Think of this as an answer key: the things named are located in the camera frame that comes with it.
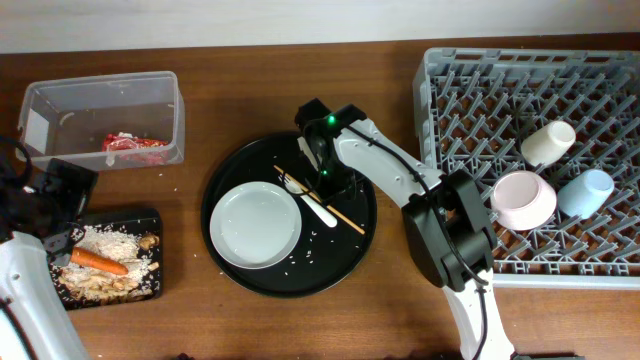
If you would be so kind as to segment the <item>wooden chopstick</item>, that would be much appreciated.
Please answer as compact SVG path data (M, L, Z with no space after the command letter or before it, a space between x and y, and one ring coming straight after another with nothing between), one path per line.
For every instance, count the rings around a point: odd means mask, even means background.
M347 217L345 217L342 213L340 213L338 210L336 210L335 208L333 208L330 205L323 205L320 198L314 194L311 190L309 190L308 188L306 188L304 185L302 185L301 183L299 183L297 180L295 180L294 178L292 178L290 175L287 175L280 167L278 167L277 165L274 165L274 168L279 172L279 179L280 179L280 175L286 175L290 180L292 180L294 183L296 183L302 190L305 191L306 194L308 194L313 200L316 200L322 207L324 207L326 210L328 210L336 219L337 222L338 220L341 220L342 222L344 222L345 224L349 225L351 228L353 228L355 231L357 231L360 235L364 235L365 231L359 227L357 224L355 224L354 222L352 222L350 219L348 219Z

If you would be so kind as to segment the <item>orange carrot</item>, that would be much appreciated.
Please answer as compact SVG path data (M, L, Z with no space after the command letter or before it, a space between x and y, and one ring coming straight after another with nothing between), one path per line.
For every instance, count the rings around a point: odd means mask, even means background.
M128 268L119 262L102 257L80 247L73 249L70 261L80 266L98 269L115 275L128 274Z

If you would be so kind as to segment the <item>white plastic fork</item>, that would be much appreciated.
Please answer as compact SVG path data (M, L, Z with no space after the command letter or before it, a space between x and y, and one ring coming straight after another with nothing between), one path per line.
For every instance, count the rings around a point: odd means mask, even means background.
M285 188L290 193L298 195L327 227L334 228L337 226L337 219L316 200L313 200L308 194L306 194L305 191L296 183L290 180L286 175L280 175L280 180L284 184Z

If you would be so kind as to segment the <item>white tissue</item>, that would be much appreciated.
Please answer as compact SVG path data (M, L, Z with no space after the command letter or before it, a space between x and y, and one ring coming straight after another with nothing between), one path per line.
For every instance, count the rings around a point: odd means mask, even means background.
M107 151L105 163L108 167L113 167L116 162L117 152L116 151Z

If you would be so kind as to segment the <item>red snack wrapper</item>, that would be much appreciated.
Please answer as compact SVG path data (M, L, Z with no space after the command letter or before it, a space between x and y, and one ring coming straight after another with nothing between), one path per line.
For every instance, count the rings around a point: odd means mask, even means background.
M116 160L121 159L146 165L163 165L168 160L167 151L144 152L144 149L164 147L166 145L166 141L139 138L130 133L120 132L117 135L108 134L103 141L102 150L104 152L137 150L137 153L117 155Z

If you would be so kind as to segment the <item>brown mushroom piece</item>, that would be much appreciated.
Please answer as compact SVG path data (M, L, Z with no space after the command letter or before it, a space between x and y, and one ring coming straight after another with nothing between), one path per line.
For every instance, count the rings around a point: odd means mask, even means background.
M159 242L160 238L157 235L148 233L139 239L138 245L142 250L149 251L152 247L158 245Z

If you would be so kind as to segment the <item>pink small bowl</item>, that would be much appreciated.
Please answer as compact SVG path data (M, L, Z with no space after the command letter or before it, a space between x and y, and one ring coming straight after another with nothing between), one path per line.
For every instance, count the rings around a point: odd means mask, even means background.
M514 171L495 183L490 204L502 227L525 231L537 228L551 218L557 206L557 195L536 173Z

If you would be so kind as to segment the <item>white cup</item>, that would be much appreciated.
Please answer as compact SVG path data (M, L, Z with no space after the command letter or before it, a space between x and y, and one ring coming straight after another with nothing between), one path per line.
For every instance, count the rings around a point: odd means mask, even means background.
M524 159L536 167L558 161L575 143L574 128L564 121L553 121L526 138L521 145Z

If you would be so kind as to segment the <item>light blue cup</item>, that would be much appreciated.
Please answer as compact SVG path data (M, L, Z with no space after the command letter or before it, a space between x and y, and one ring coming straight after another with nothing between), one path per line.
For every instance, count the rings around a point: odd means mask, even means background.
M613 193L613 178L599 169L590 169L571 180L557 194L559 210L569 217L591 217Z

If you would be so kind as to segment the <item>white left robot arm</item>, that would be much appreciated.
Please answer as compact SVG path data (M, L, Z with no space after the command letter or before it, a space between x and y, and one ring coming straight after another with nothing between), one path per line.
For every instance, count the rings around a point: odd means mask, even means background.
M52 159L32 184L32 165L18 174L1 167L1 326L26 359L88 359L50 274L70 260L84 234L98 174Z

